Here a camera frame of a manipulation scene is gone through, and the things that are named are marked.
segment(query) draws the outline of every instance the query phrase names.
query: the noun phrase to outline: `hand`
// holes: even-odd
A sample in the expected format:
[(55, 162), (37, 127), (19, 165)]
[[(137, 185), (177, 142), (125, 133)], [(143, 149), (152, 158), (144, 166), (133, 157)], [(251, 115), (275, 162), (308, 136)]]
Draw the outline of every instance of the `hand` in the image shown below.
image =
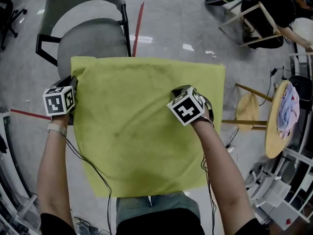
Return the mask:
[(305, 49), (313, 49), (313, 43), (307, 41), (307, 40), (303, 40), (303, 44), (302, 46), (305, 48)]

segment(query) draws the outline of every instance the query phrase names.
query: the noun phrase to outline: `concrete floor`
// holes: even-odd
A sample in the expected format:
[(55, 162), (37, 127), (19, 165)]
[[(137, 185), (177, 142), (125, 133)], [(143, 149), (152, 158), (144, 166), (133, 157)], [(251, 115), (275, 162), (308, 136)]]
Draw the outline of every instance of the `concrete floor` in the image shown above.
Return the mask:
[[(45, 115), (42, 93), (59, 77), (56, 67), (35, 53), (41, 10), (45, 0), (13, 0), (18, 8), (25, 7), (14, 28), (19, 33), (6, 40), (6, 50), (0, 53), (0, 107), (18, 109)], [(137, 56), (162, 57), (189, 62), (222, 63), (226, 67), (224, 90), (224, 118), (234, 118), (236, 104), (245, 93), (235, 88), (235, 82), (266, 93), (269, 73), (273, 68), (290, 66), (288, 53), (291, 45), (279, 49), (250, 50), (238, 47), (242, 41), (242, 24), (234, 22), (218, 29), (232, 15), (225, 15), (223, 7), (206, 7), (204, 0), (126, 0), (130, 34), (134, 35), (140, 5), (145, 2)], [(114, 5), (90, 1), (66, 13), (55, 26), (52, 35), (61, 37), (73, 26), (91, 18), (111, 17), (120, 20)], [(57, 44), (44, 45), (56, 56)], [(279, 82), (281, 73), (272, 78)], [(270, 104), (260, 110), (261, 119), (267, 119)], [(19, 167), (29, 189), (36, 192), (37, 172), (43, 154), (48, 121), (11, 113), (10, 136)], [(220, 136), (227, 144), (236, 127), (223, 125)], [(245, 178), (253, 165), (265, 158), (262, 131), (239, 132), (232, 144), (238, 148), (239, 169)], [(73, 129), (69, 139), (75, 142)], [(237, 162), (237, 154), (232, 154)], [(96, 198), (84, 175), (81, 162), (67, 151), (67, 177), (73, 216), (88, 220), (92, 225), (108, 229), (106, 222), (107, 199)], [(211, 207), (207, 187), (187, 190), (199, 203), (201, 223), (206, 234), (211, 234)], [(115, 232), (115, 199), (111, 208), (112, 230)], [(223, 234), (220, 215), (216, 213), (215, 234)]]

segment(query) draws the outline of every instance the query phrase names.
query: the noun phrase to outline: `wooden stool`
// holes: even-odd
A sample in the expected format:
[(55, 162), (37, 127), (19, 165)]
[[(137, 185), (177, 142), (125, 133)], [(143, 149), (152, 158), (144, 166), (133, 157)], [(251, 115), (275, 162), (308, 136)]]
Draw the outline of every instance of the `wooden stool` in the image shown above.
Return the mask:
[[(236, 108), (236, 119), (222, 120), (222, 123), (237, 124), (238, 128), (243, 131), (266, 131), (266, 154), (269, 158), (275, 158), (285, 148), (291, 137), (290, 133), (289, 137), (285, 138), (284, 140), (279, 136), (280, 131), (277, 129), (277, 116), (280, 103), (289, 83), (290, 81), (284, 80), (279, 85), (273, 98), (247, 86), (236, 83), (236, 86), (241, 87), (251, 93), (246, 93), (240, 98)], [(267, 121), (259, 120), (259, 102), (256, 98), (256, 95), (266, 99), (269, 102), (272, 102), (272, 107)]]

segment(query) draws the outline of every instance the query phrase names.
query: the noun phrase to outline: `yellow towel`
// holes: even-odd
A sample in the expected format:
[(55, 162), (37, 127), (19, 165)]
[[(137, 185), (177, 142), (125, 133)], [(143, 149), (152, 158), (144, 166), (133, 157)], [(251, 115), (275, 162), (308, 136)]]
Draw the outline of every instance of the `yellow towel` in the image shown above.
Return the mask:
[[(78, 79), (78, 147), (102, 172), (112, 197), (157, 195), (206, 184), (201, 144), (192, 127), (183, 127), (166, 104), (175, 87), (194, 86), (211, 101), (219, 132), (223, 66), (159, 58), (72, 57), (71, 72)], [(84, 167), (96, 196), (108, 196), (93, 168), (86, 163)]]

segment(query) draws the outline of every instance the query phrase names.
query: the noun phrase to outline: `wire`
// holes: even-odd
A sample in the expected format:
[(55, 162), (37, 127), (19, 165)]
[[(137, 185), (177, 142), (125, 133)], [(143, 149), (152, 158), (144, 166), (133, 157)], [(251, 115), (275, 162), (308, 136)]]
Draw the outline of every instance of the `wire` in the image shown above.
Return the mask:
[(108, 199), (108, 209), (107, 209), (107, 221), (108, 221), (108, 228), (110, 231), (110, 235), (112, 235), (112, 231), (111, 231), (111, 216), (110, 216), (110, 203), (111, 203), (111, 194), (112, 194), (112, 189), (111, 187), (108, 185), (107, 181), (102, 177), (102, 175), (100, 174), (100, 172), (97, 170), (96, 166), (90, 161), (88, 160), (86, 157), (84, 157), (72, 144), (71, 142), (67, 139), (67, 145), (68, 147), (72, 150), (72, 152), (81, 160), (87, 162), (88, 164), (90, 164), (92, 166), (92, 168), (96, 171), (96, 173), (99, 175), (99, 177), (102, 179), (102, 181), (104, 182), (104, 184), (106, 185), (106, 187), (109, 190), (109, 199)]
[(233, 138), (231, 139), (231, 141), (228, 143), (228, 145), (227, 145), (226, 147), (229, 147), (230, 143), (234, 140), (234, 138), (235, 138), (235, 136), (237, 135), (238, 131), (239, 131), (239, 129), (237, 129), (235, 135), (233, 136)]
[(207, 169), (207, 167), (205, 166), (206, 160), (205, 160), (205, 156), (203, 155), (203, 159), (201, 162), (201, 168), (203, 170), (205, 170), (205, 175), (206, 175), (206, 181), (207, 181), (207, 186), (209, 188), (209, 195), (210, 195), (210, 203), (211, 203), (211, 207), (212, 207), (212, 235), (214, 235), (214, 227), (215, 227), (215, 212), (216, 212), (216, 205), (213, 201), (212, 198), (212, 193), (211, 193), (211, 183), (210, 183), (210, 178), (209, 178), (209, 171)]
[(101, 231), (99, 231), (98, 235), (103, 235), (101, 232), (107, 232), (110, 234), (110, 232), (108, 232), (107, 230), (101, 230)]
[[(283, 70), (283, 71), (289, 71), (289, 72), (293, 72), (293, 71), (291, 71), (291, 70), (287, 70), (287, 69), (283, 69), (283, 68), (276, 68), (277, 70)], [(307, 74), (304, 74), (304, 73), (299, 73), (299, 72), (295, 72), (294, 71), (294, 73), (296, 73), (296, 74), (300, 74), (300, 75), (304, 75), (304, 76), (307, 76), (307, 77), (309, 77), (309, 78), (313, 78), (312, 76), (309, 76), (309, 75), (307, 75)]]
[[(268, 96), (271, 86), (272, 86), (272, 75), (270, 74), (270, 75), (269, 75), (269, 88), (268, 88), (268, 93), (266, 93), (266, 96)], [(262, 106), (262, 105), (264, 105), (265, 101), (266, 101), (266, 99), (264, 99), (263, 103), (260, 104), (259, 107)]]
[(243, 20), (243, 30), (245, 31), (245, 32), (247, 32), (246, 31), (246, 29), (245, 29), (245, 17), (244, 17), (244, 20)]

